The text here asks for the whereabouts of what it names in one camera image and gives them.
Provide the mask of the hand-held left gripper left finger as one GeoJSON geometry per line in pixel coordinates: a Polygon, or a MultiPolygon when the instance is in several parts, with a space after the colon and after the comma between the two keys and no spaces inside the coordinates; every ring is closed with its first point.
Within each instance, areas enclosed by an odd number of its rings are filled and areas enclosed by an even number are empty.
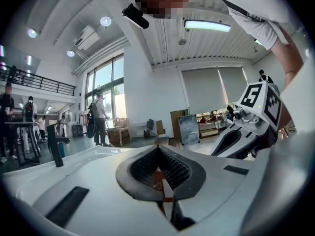
{"type": "Polygon", "coordinates": [[[125,160],[152,146],[93,160],[46,190],[33,204],[47,215],[74,187],[88,189],[65,229],[80,236],[174,236],[176,229],[157,203],[138,201],[116,181],[116,169],[125,160]]]}

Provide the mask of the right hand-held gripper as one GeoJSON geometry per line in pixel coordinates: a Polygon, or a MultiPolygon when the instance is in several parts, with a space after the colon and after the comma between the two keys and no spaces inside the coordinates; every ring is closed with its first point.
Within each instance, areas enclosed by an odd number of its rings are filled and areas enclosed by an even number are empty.
{"type": "Polygon", "coordinates": [[[278,138],[281,111],[281,98],[269,83],[249,84],[233,112],[233,122],[241,127],[224,130],[214,143],[211,155],[244,159],[249,152],[257,154],[272,147],[278,138]]]}

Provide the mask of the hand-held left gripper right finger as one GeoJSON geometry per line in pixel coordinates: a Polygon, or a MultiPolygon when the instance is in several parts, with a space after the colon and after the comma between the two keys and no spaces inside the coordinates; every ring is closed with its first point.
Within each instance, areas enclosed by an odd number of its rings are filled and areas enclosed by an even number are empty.
{"type": "Polygon", "coordinates": [[[159,213],[160,224],[242,224],[266,169],[265,152],[248,161],[160,146],[159,156],[174,160],[166,178],[177,181],[172,220],[159,213]]]}

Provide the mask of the person's right forearm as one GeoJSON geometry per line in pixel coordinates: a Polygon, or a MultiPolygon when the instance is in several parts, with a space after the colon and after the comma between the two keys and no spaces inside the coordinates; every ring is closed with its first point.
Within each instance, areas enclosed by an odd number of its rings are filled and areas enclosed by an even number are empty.
{"type": "MultiPolygon", "coordinates": [[[[298,74],[299,70],[304,65],[303,61],[298,63],[289,63],[283,66],[285,73],[285,87],[290,84],[294,77],[298,74]]],[[[281,118],[280,118],[280,128],[285,127],[291,121],[291,115],[287,110],[286,105],[283,103],[281,118]]]]}

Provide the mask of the white sink wooden vanity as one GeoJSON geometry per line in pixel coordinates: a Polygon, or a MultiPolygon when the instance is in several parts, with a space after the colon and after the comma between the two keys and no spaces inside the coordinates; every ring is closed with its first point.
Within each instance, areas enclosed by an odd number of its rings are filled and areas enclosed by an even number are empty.
{"type": "Polygon", "coordinates": [[[171,221],[172,209],[174,202],[174,193],[170,185],[168,184],[164,174],[157,168],[153,175],[153,189],[157,190],[162,194],[162,201],[158,202],[157,205],[163,215],[168,221],[171,221]]]}

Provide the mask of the wooden shelf rack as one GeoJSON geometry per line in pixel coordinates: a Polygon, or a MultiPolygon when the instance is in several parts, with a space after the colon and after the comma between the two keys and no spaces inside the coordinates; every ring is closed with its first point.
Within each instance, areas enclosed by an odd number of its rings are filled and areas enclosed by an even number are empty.
{"type": "Polygon", "coordinates": [[[208,138],[220,134],[219,118],[217,111],[197,114],[199,138],[208,138]]]}

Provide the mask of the marble print board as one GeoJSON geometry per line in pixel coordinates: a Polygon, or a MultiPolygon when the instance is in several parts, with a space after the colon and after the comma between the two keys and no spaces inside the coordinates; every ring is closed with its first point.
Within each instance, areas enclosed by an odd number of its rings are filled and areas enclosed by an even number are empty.
{"type": "Polygon", "coordinates": [[[199,143],[199,125],[196,115],[181,116],[178,117],[178,121],[182,144],[187,146],[199,143]]]}

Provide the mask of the grey roller blind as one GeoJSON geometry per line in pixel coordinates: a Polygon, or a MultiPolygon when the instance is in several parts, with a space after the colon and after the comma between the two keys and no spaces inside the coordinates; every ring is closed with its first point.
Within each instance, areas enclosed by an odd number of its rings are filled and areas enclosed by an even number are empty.
{"type": "Polygon", "coordinates": [[[221,80],[216,68],[183,71],[190,112],[200,114],[226,107],[221,80]]]}
{"type": "Polygon", "coordinates": [[[222,67],[219,73],[223,81],[228,103],[240,100],[242,94],[248,86],[241,67],[222,67]]]}

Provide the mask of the brown board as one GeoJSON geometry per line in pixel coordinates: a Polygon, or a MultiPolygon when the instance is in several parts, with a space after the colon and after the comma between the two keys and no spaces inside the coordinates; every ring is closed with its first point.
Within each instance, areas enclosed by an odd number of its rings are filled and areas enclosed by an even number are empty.
{"type": "Polygon", "coordinates": [[[188,109],[170,112],[172,128],[173,128],[173,135],[174,135],[175,140],[181,141],[179,117],[187,116],[188,114],[189,114],[188,109]]]}

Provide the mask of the light wooden chair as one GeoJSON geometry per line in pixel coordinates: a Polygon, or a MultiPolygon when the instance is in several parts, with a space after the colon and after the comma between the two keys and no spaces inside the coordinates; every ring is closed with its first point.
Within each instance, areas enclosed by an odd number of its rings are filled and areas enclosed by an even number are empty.
{"type": "Polygon", "coordinates": [[[122,147],[124,139],[131,141],[128,118],[113,118],[106,120],[105,123],[109,143],[122,147]]]}

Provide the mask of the black crate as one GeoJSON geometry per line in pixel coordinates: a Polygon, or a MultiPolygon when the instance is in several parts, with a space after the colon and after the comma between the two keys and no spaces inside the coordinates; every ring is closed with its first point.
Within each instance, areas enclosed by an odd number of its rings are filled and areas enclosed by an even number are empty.
{"type": "Polygon", "coordinates": [[[72,136],[73,137],[82,137],[83,136],[83,127],[80,124],[73,124],[71,126],[72,136]]]}

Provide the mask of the black balcony railing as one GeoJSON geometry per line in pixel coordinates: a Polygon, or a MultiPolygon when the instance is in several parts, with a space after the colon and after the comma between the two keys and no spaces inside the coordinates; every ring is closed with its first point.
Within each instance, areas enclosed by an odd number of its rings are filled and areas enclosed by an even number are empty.
{"type": "Polygon", "coordinates": [[[62,95],[74,96],[76,86],[58,82],[42,76],[32,74],[14,67],[0,63],[0,81],[10,81],[13,84],[41,89],[62,95]]]}

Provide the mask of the large glass window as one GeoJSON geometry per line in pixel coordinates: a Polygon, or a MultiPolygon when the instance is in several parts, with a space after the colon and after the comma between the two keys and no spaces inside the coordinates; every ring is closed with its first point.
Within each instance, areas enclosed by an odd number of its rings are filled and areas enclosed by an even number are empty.
{"type": "Polygon", "coordinates": [[[126,118],[124,87],[124,55],[116,56],[87,74],[85,89],[85,108],[101,93],[105,113],[108,117],[106,128],[114,128],[117,120],[126,118]]]}

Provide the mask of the person's white shirt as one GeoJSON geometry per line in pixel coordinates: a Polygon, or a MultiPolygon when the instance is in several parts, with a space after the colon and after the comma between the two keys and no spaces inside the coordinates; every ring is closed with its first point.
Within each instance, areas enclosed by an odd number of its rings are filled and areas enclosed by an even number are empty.
{"type": "Polygon", "coordinates": [[[222,0],[228,7],[229,15],[263,47],[270,50],[279,40],[287,45],[281,26],[297,30],[302,23],[286,0],[222,0]]]}

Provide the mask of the white ceiling air conditioner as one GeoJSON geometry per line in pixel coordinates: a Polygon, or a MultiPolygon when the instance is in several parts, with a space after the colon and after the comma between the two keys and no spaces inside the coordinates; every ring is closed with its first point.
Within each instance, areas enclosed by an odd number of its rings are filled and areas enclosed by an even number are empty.
{"type": "Polygon", "coordinates": [[[86,26],[79,37],[73,40],[74,46],[78,50],[88,50],[92,45],[100,40],[98,33],[90,25],[86,26]]]}

